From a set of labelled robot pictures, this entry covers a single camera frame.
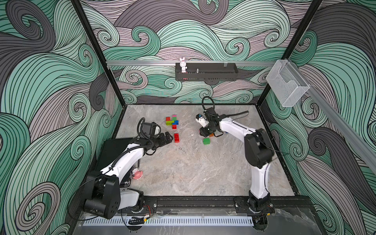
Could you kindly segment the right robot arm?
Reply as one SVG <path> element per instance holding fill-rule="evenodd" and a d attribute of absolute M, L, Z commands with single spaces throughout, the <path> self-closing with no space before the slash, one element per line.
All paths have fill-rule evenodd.
<path fill-rule="evenodd" d="M 264 129 L 254 129 L 232 119 L 232 117 L 248 113 L 248 111 L 244 111 L 237 114 L 219 115 L 214 107 L 211 107 L 205 109 L 203 115 L 197 114 L 195 120 L 201 125 L 199 133 L 203 137 L 208 137 L 215 132 L 226 132 L 243 142 L 245 158 L 252 166 L 249 204 L 252 210 L 260 211 L 270 203 L 268 179 L 270 163 L 275 151 Z"/>

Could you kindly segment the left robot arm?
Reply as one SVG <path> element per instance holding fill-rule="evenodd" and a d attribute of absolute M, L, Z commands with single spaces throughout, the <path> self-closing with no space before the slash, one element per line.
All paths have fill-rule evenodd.
<path fill-rule="evenodd" d="M 83 186 L 83 211 L 106 219 L 126 208 L 141 211 L 144 193 L 122 183 L 133 174 L 134 165 L 149 151 L 171 144 L 174 137 L 161 133 L 150 139 L 135 137 L 108 166 L 88 174 Z"/>

